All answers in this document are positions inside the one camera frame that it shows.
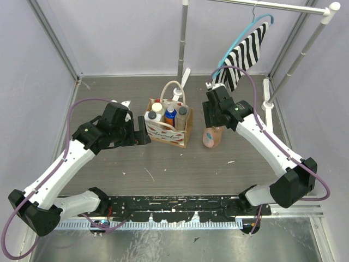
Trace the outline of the pink cap lotion bottle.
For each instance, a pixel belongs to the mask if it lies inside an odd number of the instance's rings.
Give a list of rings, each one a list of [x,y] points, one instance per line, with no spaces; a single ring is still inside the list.
[[[207,148],[214,148],[221,142],[223,127],[205,128],[203,131],[202,142]]]

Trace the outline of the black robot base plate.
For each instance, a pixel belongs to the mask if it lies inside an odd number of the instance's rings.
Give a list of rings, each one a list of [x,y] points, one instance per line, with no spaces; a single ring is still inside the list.
[[[89,217],[111,215],[115,222],[189,222],[198,215],[199,222],[234,222],[237,216],[255,216],[257,207],[242,209],[237,196],[111,196],[107,208],[99,213],[88,211]]]

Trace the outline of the metal clothes rack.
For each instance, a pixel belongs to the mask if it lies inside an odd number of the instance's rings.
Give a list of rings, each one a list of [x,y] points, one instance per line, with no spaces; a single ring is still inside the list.
[[[184,64],[184,49],[185,49],[185,36],[186,36],[186,25],[188,19],[188,8],[189,1],[181,1],[182,2],[182,17],[181,17],[181,25],[180,25],[180,42],[179,42],[179,57],[178,57],[178,70],[177,70],[177,81],[180,82],[182,87],[184,88],[189,75],[190,68],[187,68],[183,71]],[[298,16],[296,23],[292,27],[291,33],[288,35],[286,42],[284,43],[280,53],[277,56],[274,65],[268,76],[263,79],[262,90],[263,90],[263,98],[264,101],[261,105],[264,111],[264,118],[267,127],[273,131],[273,116],[272,112],[274,109],[274,102],[276,100],[276,96],[280,92],[281,88],[287,83],[289,78],[294,73],[295,69],[299,66],[300,62],[305,57],[306,53],[312,47],[318,36],[321,34],[326,25],[328,25],[335,14],[340,10],[341,4],[339,2],[333,2],[326,8],[316,8],[315,5],[318,1],[306,1],[306,6],[297,6],[291,4],[280,4],[280,3],[272,3],[266,1],[216,1],[216,2],[226,2],[232,4],[239,5],[250,5],[253,6],[252,10],[252,18],[255,17],[254,9],[255,7],[268,8],[268,9],[277,9],[277,10],[285,10],[285,11],[293,11],[300,13]],[[292,45],[295,43],[298,35],[300,34],[301,29],[305,25],[310,14],[321,15],[320,24],[315,29],[314,33],[311,35],[309,40],[306,42],[300,54],[297,56],[295,61],[292,63],[285,76],[282,78],[279,85],[275,88],[275,90],[270,90],[270,85],[273,85],[273,79],[280,68],[281,64],[284,61],[284,58],[291,51]]]

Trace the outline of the black white striped cloth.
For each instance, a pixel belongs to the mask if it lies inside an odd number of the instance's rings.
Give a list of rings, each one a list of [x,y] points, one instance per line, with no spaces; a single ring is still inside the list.
[[[247,71],[260,59],[262,41],[269,29],[269,22],[263,22],[253,32],[251,32],[239,44],[236,44],[228,55],[219,64],[223,66],[235,66],[243,71]],[[234,68],[221,68],[213,75],[212,84],[224,84],[231,91],[237,88],[238,81],[245,75]]]

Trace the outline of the blue clothes hanger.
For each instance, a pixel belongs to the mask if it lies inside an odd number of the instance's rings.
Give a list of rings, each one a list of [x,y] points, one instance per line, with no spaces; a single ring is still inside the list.
[[[252,22],[242,31],[242,33],[237,37],[237,39],[231,44],[231,46],[229,47],[229,49],[226,51],[226,53],[224,54],[223,58],[220,60],[220,62],[218,63],[218,68],[221,67],[223,65],[223,62],[225,61],[225,59],[228,57],[229,53],[233,50],[234,47],[236,47],[243,39],[243,37],[247,34],[247,32],[261,19],[265,18],[265,17],[270,17],[270,24],[272,25],[274,23],[274,16],[272,14],[263,14],[257,18],[253,18]]]

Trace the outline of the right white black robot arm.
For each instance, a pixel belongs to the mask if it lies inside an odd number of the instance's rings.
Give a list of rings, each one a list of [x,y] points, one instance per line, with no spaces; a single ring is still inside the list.
[[[265,124],[254,115],[252,106],[242,100],[235,103],[223,84],[215,84],[202,104],[206,127],[225,126],[250,142],[272,167],[278,179],[265,185],[253,185],[239,194],[239,208],[253,214],[259,205],[276,203],[288,208],[314,189],[317,172],[314,159],[304,159],[290,150],[274,134],[265,135]]]

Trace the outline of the blue cap orange bottle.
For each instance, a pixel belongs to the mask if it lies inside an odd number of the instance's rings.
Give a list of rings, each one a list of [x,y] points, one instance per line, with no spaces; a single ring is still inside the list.
[[[172,127],[175,127],[176,114],[177,111],[174,109],[174,107],[169,106],[165,111],[165,123],[171,125]]]

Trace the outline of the cream cap bottle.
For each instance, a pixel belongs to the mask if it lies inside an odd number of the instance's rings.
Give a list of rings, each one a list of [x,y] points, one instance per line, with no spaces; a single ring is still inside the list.
[[[159,102],[153,103],[151,109],[152,111],[160,115],[164,115],[165,113],[163,105]]]

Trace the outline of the clear bottle grey cap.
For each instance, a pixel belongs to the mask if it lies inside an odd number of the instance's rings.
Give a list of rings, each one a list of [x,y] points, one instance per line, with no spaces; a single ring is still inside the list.
[[[175,129],[176,130],[184,130],[186,121],[189,115],[189,109],[186,106],[181,106],[177,114],[175,116],[174,122],[175,122]]]

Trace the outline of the white bottle grey cap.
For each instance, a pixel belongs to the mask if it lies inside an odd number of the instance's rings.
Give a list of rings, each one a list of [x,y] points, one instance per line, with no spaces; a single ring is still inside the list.
[[[161,114],[154,111],[146,111],[144,114],[144,118],[147,123],[159,128],[163,128],[163,125],[161,124],[161,117]]]

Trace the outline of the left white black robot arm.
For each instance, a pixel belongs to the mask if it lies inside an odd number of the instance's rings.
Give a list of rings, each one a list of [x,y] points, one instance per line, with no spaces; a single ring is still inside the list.
[[[77,172],[102,150],[151,143],[143,116],[135,130],[133,113],[125,103],[107,102],[102,115],[81,124],[66,141],[66,148],[51,166],[23,191],[13,190],[8,199],[16,215],[38,236],[46,236],[59,222],[93,212],[109,211],[109,196],[97,187],[79,195],[58,198]]]

